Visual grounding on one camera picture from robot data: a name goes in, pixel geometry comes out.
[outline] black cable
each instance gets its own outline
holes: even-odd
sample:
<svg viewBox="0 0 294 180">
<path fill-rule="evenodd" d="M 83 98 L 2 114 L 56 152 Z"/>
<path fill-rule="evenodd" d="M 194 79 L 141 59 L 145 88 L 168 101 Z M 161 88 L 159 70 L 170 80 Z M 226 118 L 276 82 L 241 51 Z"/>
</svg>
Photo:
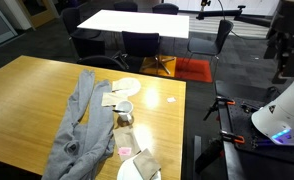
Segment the black cable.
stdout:
<svg viewBox="0 0 294 180">
<path fill-rule="evenodd" d="M 224 20 L 226 20 L 226 18 L 225 18 L 225 11 L 224 11 L 223 5 L 221 4 L 220 0 L 218 0 L 218 2 L 220 4 L 221 10 L 223 12 Z M 236 37 L 241 38 L 241 39 L 245 39 L 245 40 L 267 40 L 266 38 L 245 38 L 245 37 L 239 36 L 233 30 L 231 30 L 230 32 L 233 33 Z"/>
</svg>

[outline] gray cloth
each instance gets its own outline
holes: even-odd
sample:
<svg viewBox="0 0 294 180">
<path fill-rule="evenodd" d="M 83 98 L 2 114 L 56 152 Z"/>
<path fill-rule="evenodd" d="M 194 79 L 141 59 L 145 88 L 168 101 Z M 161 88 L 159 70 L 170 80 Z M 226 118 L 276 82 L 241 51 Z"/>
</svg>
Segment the gray cloth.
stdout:
<svg viewBox="0 0 294 180">
<path fill-rule="evenodd" d="M 98 163 L 114 149 L 112 107 L 102 107 L 102 95 L 111 92 L 108 81 L 94 87 L 94 73 L 84 70 L 68 99 L 43 180 L 94 179 Z M 87 124 L 79 124 L 90 100 Z"/>
</svg>

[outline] white cup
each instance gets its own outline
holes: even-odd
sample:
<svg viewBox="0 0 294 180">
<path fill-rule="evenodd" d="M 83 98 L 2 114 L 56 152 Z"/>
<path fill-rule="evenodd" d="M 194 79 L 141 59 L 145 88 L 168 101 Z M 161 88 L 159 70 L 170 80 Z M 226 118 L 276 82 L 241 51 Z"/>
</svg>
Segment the white cup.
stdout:
<svg viewBox="0 0 294 180">
<path fill-rule="evenodd" d="M 133 109 L 134 105 L 130 101 L 121 101 L 115 107 L 115 110 L 117 111 L 124 111 L 117 112 L 117 114 L 123 121 L 128 121 L 129 123 L 131 123 L 133 120 Z"/>
</svg>

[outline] dark carpet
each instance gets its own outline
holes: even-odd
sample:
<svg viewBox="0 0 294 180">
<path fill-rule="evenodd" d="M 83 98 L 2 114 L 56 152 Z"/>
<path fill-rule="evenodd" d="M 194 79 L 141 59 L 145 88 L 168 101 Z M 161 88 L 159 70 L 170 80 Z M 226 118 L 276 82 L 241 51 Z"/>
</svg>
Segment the dark carpet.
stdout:
<svg viewBox="0 0 294 180">
<path fill-rule="evenodd" d="M 110 33 L 104 33 L 107 45 L 112 42 L 109 39 L 110 37 Z M 213 34 L 190 32 L 189 37 L 198 37 L 213 41 L 216 36 Z M 185 57 L 188 39 L 176 38 L 174 48 L 173 38 L 163 38 L 161 42 L 161 54 L 174 54 L 178 57 Z M 271 79 L 276 70 L 276 62 L 270 59 L 263 59 L 266 42 L 265 40 L 244 40 L 235 36 L 229 36 L 221 54 L 218 56 L 219 65 L 217 67 L 216 80 L 262 88 L 271 86 Z M 115 52 L 116 50 L 113 49 L 113 44 L 109 44 L 107 55 L 111 56 Z M 69 63 L 76 62 L 72 48 L 68 42 L 68 34 L 59 20 L 47 23 L 36 31 L 26 32 L 24 35 L 0 46 L 0 68 L 20 55 Z M 194 55 L 193 59 L 206 60 L 210 59 L 210 57 Z M 186 82 L 182 179 L 192 179 L 194 136 L 198 135 L 202 137 L 203 151 L 208 147 L 209 141 L 212 138 L 218 137 L 219 122 L 215 121 L 217 113 L 213 113 L 207 121 L 202 121 L 215 97 L 213 84 L 191 80 L 186 80 Z M 279 85 L 278 87 L 283 90 L 287 86 L 288 83 Z M 21 173 L 7 174 L 9 176 L 6 176 L 5 173 L 0 173 L 0 179 L 21 179 L 19 178 Z M 216 160 L 207 167 L 201 173 L 201 176 L 204 180 L 226 179 L 224 158 Z"/>
</svg>

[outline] white table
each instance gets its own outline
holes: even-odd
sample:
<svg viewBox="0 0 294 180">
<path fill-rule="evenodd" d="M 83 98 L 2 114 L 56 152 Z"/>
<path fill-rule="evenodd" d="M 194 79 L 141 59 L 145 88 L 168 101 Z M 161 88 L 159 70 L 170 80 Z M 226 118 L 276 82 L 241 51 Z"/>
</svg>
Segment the white table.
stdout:
<svg viewBox="0 0 294 180">
<path fill-rule="evenodd" d="M 160 36 L 188 39 L 189 16 L 100 10 L 78 28 L 159 33 Z"/>
</svg>

